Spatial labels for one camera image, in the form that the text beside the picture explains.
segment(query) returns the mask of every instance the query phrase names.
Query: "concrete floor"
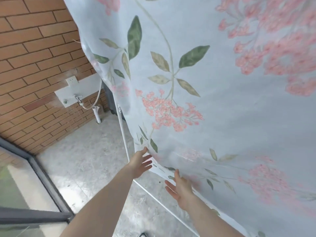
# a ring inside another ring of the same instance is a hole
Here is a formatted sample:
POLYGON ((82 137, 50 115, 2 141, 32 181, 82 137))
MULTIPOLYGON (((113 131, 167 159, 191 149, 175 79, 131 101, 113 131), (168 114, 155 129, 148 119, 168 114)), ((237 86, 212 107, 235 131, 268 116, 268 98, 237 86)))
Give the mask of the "concrete floor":
MULTIPOLYGON (((133 138, 124 122, 130 154, 133 138)), ((117 116, 105 113, 101 124, 94 120, 74 131, 37 156, 65 201, 77 213, 127 163, 117 116)), ((164 189, 164 179, 152 172, 137 181, 173 213, 193 227, 189 216, 164 189)), ((194 235, 135 183, 114 231, 115 237, 191 237, 194 235)))

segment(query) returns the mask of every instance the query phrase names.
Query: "floral fabric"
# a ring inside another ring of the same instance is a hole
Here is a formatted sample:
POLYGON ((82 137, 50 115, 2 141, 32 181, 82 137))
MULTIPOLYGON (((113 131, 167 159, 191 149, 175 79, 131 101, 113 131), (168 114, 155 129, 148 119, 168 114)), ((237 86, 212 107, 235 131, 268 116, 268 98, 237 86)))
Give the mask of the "floral fabric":
POLYGON ((316 0, 65 0, 135 149, 245 236, 314 236, 316 0))

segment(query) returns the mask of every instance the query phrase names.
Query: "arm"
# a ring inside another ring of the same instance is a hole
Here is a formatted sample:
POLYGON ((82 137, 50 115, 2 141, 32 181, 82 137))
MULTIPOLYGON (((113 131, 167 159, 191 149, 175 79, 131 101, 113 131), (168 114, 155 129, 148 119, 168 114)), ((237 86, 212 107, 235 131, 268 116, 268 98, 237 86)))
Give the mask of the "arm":
POLYGON ((143 157, 146 152, 146 147, 137 151, 110 183, 76 214, 60 237, 112 237, 133 179, 152 167, 151 160, 145 162, 151 157, 143 157))
POLYGON ((181 178, 179 170, 174 173, 176 186, 169 181, 166 190, 187 211, 201 237, 244 237, 218 217, 199 197, 192 192, 189 180, 181 178))

